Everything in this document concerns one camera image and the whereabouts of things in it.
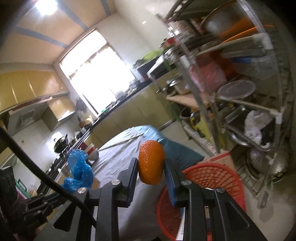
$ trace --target round plastic lid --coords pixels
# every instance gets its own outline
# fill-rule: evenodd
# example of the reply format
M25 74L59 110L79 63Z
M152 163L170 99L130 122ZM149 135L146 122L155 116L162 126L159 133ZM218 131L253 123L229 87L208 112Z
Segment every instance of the round plastic lid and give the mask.
M236 80L223 85L217 94L229 100L241 99L251 95L255 89L255 83L250 80Z

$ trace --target range hood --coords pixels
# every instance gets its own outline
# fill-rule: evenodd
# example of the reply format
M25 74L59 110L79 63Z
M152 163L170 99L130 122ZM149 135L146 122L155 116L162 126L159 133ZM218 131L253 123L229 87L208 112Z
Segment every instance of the range hood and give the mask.
M28 125L40 120L50 100L52 100L51 96L33 100L11 109L6 119L8 134L14 136Z

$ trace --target window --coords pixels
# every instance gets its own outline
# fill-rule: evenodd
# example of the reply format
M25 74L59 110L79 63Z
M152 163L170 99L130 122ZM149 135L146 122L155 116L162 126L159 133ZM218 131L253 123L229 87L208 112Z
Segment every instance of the window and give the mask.
M94 30L76 44L60 61L71 85L99 115L119 91L126 91L135 77L108 44Z

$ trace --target ceiling light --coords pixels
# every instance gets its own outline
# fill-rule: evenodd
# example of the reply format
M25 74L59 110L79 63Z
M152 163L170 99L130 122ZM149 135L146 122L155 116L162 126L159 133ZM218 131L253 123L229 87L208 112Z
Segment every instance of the ceiling light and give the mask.
M57 9L57 2L55 0L39 0L35 6L42 15L51 15Z

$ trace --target storage rack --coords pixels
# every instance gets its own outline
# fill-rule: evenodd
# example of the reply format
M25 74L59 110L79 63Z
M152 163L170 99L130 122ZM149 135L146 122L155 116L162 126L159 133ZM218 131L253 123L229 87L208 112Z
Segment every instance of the storage rack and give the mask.
M168 27L169 29L169 23L171 21L180 21L185 20L189 24L192 24L192 21L190 21L190 18L192 17L202 17L207 14L209 14L212 10L219 7L223 3L226 3L227 1L207 1L209 2L207 6L203 5L201 8L198 8L199 4L204 4L204 1L199 0L178 0L172 9L169 11L167 16L162 19L162 22ZM174 35L176 42L178 43L178 47L172 48L172 54L174 63L176 64L177 68L181 72L183 78L186 80L187 84L189 85L191 92L199 106L199 110L203 117L205 118L207 127L209 129L209 132L211 134L211 142L213 143L213 146L215 148L215 151L210 151L211 153L220 153L221 148L218 141L218 134L225 137L227 133L234 133L237 136L239 136L241 139L245 140L249 145L259 150L261 153L264 153L267 159L269 159L270 165L272 165L274 158L277 155L277 148L279 144L284 140L285 136L288 133L289 130L289 124L291 124L292 114L289 114L289 120L287 121L287 124L284 128L282 128L282 122L283 122L283 114L284 111L287 108L287 105L293 105L293 101L290 101L291 94L292 94L292 81L290 79L289 74L289 65L288 63L285 63L283 61L285 59L285 56L283 55L282 49L279 47L281 44L278 40L279 33L276 30L276 27L272 31L267 32L261 22L261 20L266 20L268 22L272 22L272 19L270 19L268 15L268 11L270 11L265 5L261 3L257 3L253 0L237 0L239 5L243 8L247 16L252 21L253 25L256 27L257 33L253 34L251 36L239 38L236 40L232 40L229 42L221 43L216 46L207 48L203 51L199 51L198 48L190 49L187 46L187 43L184 42L178 35L175 35L173 31L171 33ZM198 64L195 61L195 58L197 56L201 56L206 53L210 53L216 50L224 49L228 46L233 46L238 43L248 42L248 41L260 41L262 45L264 46L266 50L266 55L268 55L271 58L271 65L275 72L276 76L276 88L277 88L277 96L276 96L276 107L275 108L269 108L266 107L267 102L269 102L271 97L271 92L263 96L260 100L260 103L252 103L248 100L228 100L219 96L216 96L215 93L211 93L209 91L209 86L207 85L207 82L205 80L205 77L203 76ZM194 84L192 81L187 68L184 66L184 63L189 63L189 66L191 68L194 68L194 70L198 73L200 79L203 81L204 85L206 86L206 93L201 93L198 87ZM259 110L261 112L266 112L274 116L275 118L275 134L274 134L274 142L272 143L270 148L262 148L261 146L257 145L254 141L250 140L248 137L244 135L244 133L237 130L235 127L225 123L223 119L221 119L218 115L218 108L215 103L215 100L222 100L225 102L234 103L236 105L243 105L253 110ZM207 105L210 106L212 113L214 114L214 120L216 124L213 123L213 121L210 120L207 113ZM185 125L185 131L188 133L188 126ZM242 181L245 183L245 185L250 189L250 191L253 193L255 197L259 195L259 192L263 188L266 178L268 176L268 172L264 175L263 178L260 178L260 180L255 180L254 177L250 174L243 172L241 174L241 170L243 168L246 168L245 163L239 165L237 172L241 176Z

